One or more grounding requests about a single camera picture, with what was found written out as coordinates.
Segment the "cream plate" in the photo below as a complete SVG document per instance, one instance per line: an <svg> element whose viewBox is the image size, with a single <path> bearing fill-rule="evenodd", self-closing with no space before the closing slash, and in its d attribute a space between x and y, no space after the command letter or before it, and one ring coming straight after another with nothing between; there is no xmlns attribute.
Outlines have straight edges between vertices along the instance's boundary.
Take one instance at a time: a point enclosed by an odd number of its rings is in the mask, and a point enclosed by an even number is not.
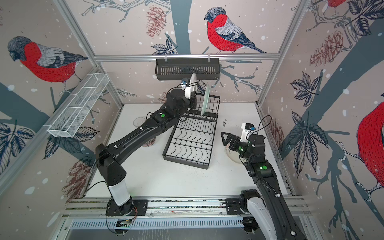
<svg viewBox="0 0 384 240"><path fill-rule="evenodd" d="M225 146L225 153L230 158L231 161L233 161L236 164L242 164L242 159L240 157L240 154L236 151L232 151L229 149L228 146Z"/></svg>

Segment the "pale green plate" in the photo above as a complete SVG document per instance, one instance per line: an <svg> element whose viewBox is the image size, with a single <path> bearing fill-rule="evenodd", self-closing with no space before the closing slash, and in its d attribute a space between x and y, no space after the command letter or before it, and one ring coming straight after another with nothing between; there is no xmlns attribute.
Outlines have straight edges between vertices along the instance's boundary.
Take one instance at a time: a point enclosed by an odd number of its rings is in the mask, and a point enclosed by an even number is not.
<svg viewBox="0 0 384 240"><path fill-rule="evenodd" d="M210 90L211 90L211 88L207 84L205 94L204 94L204 101L203 101L203 105L202 105L201 116L203 116L205 114L205 112L207 111Z"/></svg>

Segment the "white patterned plate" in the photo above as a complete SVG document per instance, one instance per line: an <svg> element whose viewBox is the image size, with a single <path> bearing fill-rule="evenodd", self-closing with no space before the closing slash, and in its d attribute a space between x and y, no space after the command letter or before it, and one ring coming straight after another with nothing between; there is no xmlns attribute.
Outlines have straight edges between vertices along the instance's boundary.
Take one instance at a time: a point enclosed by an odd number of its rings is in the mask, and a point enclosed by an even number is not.
<svg viewBox="0 0 384 240"><path fill-rule="evenodd" d="M190 79L188 90L187 90L187 93L189 93L190 97L192 96L192 93L196 91L196 87L197 87L197 75L193 73Z"/></svg>

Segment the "clear plastic cup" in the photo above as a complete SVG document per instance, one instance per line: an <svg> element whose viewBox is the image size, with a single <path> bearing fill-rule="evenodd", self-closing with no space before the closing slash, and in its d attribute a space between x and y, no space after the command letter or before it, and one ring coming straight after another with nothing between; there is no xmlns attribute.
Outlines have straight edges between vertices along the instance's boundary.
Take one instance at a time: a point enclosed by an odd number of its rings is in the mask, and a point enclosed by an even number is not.
<svg viewBox="0 0 384 240"><path fill-rule="evenodd" d="M145 123L146 119L144 117L138 117L136 119L134 119L133 121L133 125L138 128L140 127L143 123Z"/></svg>

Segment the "pink floral bowl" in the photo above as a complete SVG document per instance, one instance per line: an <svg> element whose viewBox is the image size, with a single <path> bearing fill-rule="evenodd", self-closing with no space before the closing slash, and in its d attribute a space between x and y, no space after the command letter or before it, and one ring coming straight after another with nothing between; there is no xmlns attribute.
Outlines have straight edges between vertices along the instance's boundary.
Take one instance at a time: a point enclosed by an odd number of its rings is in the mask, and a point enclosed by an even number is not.
<svg viewBox="0 0 384 240"><path fill-rule="evenodd" d="M149 141L147 141L145 144L142 145L142 147L148 148L151 147L156 141L156 138L152 138Z"/></svg>

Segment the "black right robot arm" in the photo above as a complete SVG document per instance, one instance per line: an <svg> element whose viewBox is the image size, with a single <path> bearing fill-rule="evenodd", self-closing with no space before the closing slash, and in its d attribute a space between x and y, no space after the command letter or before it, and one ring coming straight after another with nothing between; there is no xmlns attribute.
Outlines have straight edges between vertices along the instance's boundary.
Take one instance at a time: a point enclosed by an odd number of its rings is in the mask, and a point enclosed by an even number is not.
<svg viewBox="0 0 384 240"><path fill-rule="evenodd" d="M238 153L241 163L256 185L243 190L236 199L222 204L228 215L245 214L245 231L260 229L267 240L305 240L283 197L277 175L265 155L265 137L250 135L245 141L221 133L223 145Z"/></svg>

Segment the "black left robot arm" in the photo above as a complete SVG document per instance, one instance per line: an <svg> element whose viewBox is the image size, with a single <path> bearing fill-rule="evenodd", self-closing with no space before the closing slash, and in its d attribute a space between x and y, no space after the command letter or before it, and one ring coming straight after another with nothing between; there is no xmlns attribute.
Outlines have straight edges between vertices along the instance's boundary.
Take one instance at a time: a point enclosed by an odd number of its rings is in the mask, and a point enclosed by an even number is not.
<svg viewBox="0 0 384 240"><path fill-rule="evenodd" d="M112 144L97 146L97 168L121 215L128 215L134 208L126 185L127 172L122 163L146 142L175 126L188 110L195 110L196 107L196 91L174 88L166 94L166 102L160 109L151 113L143 124Z"/></svg>

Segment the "black hanging wall basket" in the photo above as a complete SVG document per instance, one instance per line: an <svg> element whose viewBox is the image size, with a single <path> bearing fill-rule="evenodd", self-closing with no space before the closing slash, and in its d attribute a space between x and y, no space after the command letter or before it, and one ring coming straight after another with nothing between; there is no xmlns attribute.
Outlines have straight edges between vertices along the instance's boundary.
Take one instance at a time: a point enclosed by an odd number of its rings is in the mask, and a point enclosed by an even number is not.
<svg viewBox="0 0 384 240"><path fill-rule="evenodd" d="M155 74L159 81L176 81L196 74L198 80L218 80L221 75L220 60L204 59L157 59Z"/></svg>

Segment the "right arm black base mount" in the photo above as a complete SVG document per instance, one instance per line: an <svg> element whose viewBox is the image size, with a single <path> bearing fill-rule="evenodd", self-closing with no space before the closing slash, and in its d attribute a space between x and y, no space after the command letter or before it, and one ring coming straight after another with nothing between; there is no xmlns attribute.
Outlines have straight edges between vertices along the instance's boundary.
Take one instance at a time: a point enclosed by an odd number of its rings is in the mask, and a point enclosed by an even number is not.
<svg viewBox="0 0 384 240"><path fill-rule="evenodd" d="M243 190L237 198L225 199L221 204L221 208L226 209L227 215L250 215L247 207L248 200L252 198L260 198L261 195L257 190Z"/></svg>

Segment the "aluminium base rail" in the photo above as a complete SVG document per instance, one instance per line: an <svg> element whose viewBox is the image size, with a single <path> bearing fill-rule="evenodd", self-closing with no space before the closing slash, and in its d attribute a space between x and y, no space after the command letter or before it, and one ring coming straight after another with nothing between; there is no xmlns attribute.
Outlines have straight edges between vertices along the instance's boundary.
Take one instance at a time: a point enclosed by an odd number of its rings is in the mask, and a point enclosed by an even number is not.
<svg viewBox="0 0 384 240"><path fill-rule="evenodd" d="M110 230L124 234L129 230L243 227L246 215L227 215L221 208L225 199L138 198L148 200L145 216L107 217L108 197L70 200L62 214L59 230Z"/></svg>

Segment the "horizontal aluminium frame bar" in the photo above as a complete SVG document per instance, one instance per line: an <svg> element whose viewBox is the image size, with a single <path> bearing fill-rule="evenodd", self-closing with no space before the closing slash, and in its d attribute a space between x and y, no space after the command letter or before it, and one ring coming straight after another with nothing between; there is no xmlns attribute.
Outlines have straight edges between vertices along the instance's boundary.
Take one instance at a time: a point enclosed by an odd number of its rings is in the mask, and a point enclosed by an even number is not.
<svg viewBox="0 0 384 240"><path fill-rule="evenodd" d="M109 62L152 62L157 59L165 61L170 59L220 59L226 60L268 60L276 61L280 54L190 54L190 55L95 55L94 61L97 63Z"/></svg>

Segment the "white mesh wall shelf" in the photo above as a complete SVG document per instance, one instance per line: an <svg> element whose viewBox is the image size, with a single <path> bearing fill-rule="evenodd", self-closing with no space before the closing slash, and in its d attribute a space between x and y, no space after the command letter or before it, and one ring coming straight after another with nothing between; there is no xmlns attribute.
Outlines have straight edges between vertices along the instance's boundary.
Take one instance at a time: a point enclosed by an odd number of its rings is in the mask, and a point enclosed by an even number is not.
<svg viewBox="0 0 384 240"><path fill-rule="evenodd" d="M53 137L74 137L109 81L107 74L87 75L81 89L70 94L70 102L50 125L48 133Z"/></svg>

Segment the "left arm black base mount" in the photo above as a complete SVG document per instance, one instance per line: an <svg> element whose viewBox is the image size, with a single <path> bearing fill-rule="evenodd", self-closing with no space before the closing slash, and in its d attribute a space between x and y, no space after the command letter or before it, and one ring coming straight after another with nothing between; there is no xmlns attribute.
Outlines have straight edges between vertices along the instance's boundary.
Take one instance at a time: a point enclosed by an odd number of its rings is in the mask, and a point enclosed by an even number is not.
<svg viewBox="0 0 384 240"><path fill-rule="evenodd" d="M147 212L148 203L148 200L130 199L122 206L118 206L114 199L110 199L107 204L106 216L145 216Z"/></svg>

